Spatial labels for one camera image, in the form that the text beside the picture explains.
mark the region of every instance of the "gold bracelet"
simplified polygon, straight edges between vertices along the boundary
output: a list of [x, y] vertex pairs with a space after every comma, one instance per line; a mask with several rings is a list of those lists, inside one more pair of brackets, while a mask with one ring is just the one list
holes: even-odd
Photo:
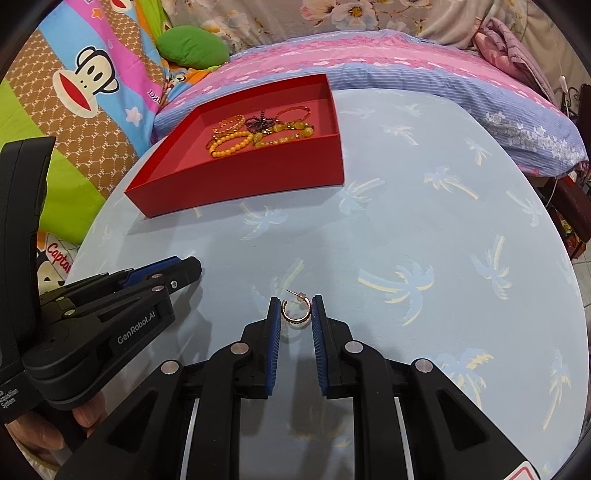
[[289, 108], [286, 108], [285, 110], [282, 110], [281, 112], [279, 112], [276, 116], [275, 116], [275, 122], [277, 122], [278, 124], [280, 123], [284, 123], [281, 120], [279, 120], [279, 117], [281, 115], [283, 115], [284, 113], [287, 112], [292, 112], [293, 110], [305, 110], [306, 114], [302, 117], [302, 118], [298, 118], [298, 120], [293, 120], [293, 122], [303, 122], [304, 120], [306, 120], [306, 118], [308, 118], [310, 116], [310, 114], [312, 113], [312, 111], [306, 107], [306, 106], [291, 106]]
[[[290, 137], [281, 137], [276, 140], [261, 142], [262, 138], [266, 135], [271, 135], [272, 133], [281, 132], [283, 130], [302, 130], [302, 132], [291, 135]], [[275, 124], [271, 128], [265, 128], [262, 132], [254, 134], [252, 137], [252, 143], [254, 144], [255, 148], [260, 148], [266, 147], [267, 145], [278, 145], [280, 143], [291, 142], [294, 140], [299, 140], [300, 138], [311, 137], [312, 135], [314, 135], [314, 127], [312, 125], [301, 121], [288, 122], [285, 124]]]
[[212, 136], [216, 140], [219, 140], [220, 138], [225, 137], [226, 135], [235, 134], [240, 130], [240, 128], [244, 125], [245, 122], [246, 119], [244, 118], [244, 115], [234, 115], [229, 118], [226, 118], [225, 120], [219, 122], [218, 125], [221, 128], [223, 128], [231, 124], [231, 127], [224, 128], [223, 130], [212, 129]]
[[[220, 145], [222, 145], [224, 142], [227, 142], [228, 140], [233, 140], [234, 138], [239, 138], [239, 137], [246, 137], [246, 138], [244, 140], [242, 140], [240, 143], [237, 143], [236, 145], [234, 145], [233, 147], [230, 147], [226, 150], [216, 152], [216, 148], [219, 147]], [[252, 133], [246, 132], [246, 131], [236, 132], [233, 134], [226, 135], [225, 137], [222, 137], [219, 140], [215, 141], [212, 144], [212, 146], [209, 147], [209, 153], [213, 158], [227, 157], [228, 155], [232, 155], [233, 153], [236, 153], [238, 150], [246, 147], [252, 141], [252, 137], [253, 137]]]

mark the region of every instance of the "light blue tablecloth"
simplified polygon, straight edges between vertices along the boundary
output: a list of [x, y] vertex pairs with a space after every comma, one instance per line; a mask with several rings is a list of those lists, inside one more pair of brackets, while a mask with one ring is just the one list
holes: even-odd
[[[456, 104], [373, 89], [335, 100], [344, 188], [146, 219], [123, 194], [144, 158], [114, 191], [70, 281], [170, 255], [195, 255], [203, 279], [108, 385], [110, 405], [161, 361], [202, 361], [238, 340], [290, 288], [321, 294], [387, 358], [434, 360], [548, 478], [577, 443], [588, 367], [579, 287], [543, 205]], [[277, 174], [313, 172], [278, 158]], [[311, 329], [283, 328], [274, 395], [243, 402], [241, 478], [352, 478], [350, 401], [320, 396]]]

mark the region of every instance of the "green pillow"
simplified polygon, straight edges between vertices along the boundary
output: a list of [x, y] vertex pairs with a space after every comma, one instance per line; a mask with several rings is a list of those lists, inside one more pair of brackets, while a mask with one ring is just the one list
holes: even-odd
[[215, 67], [230, 59], [228, 48], [221, 39], [193, 25], [163, 32], [156, 40], [156, 48], [165, 59], [197, 70]]

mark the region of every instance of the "white cable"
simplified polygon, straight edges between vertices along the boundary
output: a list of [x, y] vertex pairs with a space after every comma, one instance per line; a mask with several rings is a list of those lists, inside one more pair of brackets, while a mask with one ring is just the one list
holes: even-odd
[[[550, 17], [548, 15], [546, 15], [545, 12], [543, 12], [543, 13], [546, 17], [546, 22], [548, 23], [548, 32], [551, 34], [552, 25], [550, 24]], [[554, 53], [557, 54], [558, 53], [558, 42], [556, 41], [555, 35], [552, 35], [552, 40], [554, 41]], [[564, 72], [562, 71], [562, 62], [560, 61], [560, 55], [558, 55], [558, 66], [560, 68], [560, 76], [561, 76], [561, 78], [564, 78], [564, 84], [566, 85], [566, 77], [564, 76]], [[560, 81], [560, 86], [561, 86], [562, 90], [564, 90], [562, 80]]]
[[546, 208], [548, 208], [548, 205], [552, 201], [552, 197], [554, 196], [554, 192], [556, 191], [557, 185], [558, 185], [558, 177], [556, 178], [556, 181], [554, 182], [554, 188], [552, 189], [552, 195], [550, 195], [550, 198], [548, 199], [548, 203], [546, 203]]

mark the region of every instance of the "floral bedding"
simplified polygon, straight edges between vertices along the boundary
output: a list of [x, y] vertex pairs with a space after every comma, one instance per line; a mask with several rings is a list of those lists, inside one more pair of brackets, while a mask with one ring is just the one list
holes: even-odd
[[466, 48], [493, 5], [518, 38], [531, 0], [162, 0], [174, 26], [192, 24], [233, 53], [337, 30], [390, 28]]
[[588, 162], [575, 125], [532, 89], [475, 54], [392, 30], [318, 34], [237, 54], [164, 107], [154, 136], [169, 134], [197, 105], [316, 73], [326, 73], [333, 90], [401, 89], [448, 98], [532, 176], [562, 176]]

